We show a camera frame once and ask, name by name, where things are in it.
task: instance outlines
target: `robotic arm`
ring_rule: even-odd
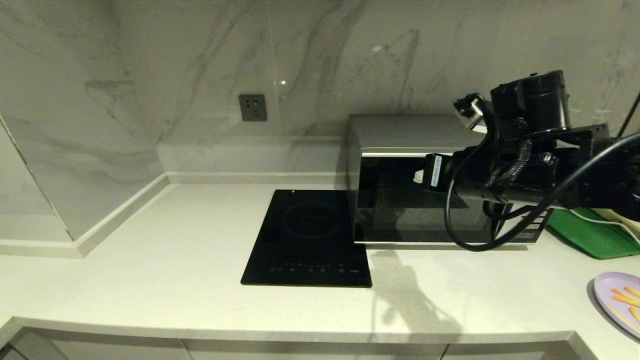
[[[455,193],[484,199],[491,217],[530,213],[500,239],[469,245],[456,239],[447,206],[445,224],[454,242],[468,250],[493,249],[547,207],[608,208],[640,221],[640,134],[610,138],[606,124],[572,128],[562,71],[501,84],[491,98],[476,93],[454,103],[470,119],[469,127],[483,120],[487,134],[480,145],[455,152],[441,169],[449,184],[447,205]],[[531,206],[500,215],[492,204]]]

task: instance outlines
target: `black glass cooktop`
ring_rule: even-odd
[[[241,283],[370,288],[365,247],[353,243],[346,192],[276,190]]]

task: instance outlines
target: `electrical outlet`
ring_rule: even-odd
[[[240,95],[242,121],[267,121],[264,95]]]

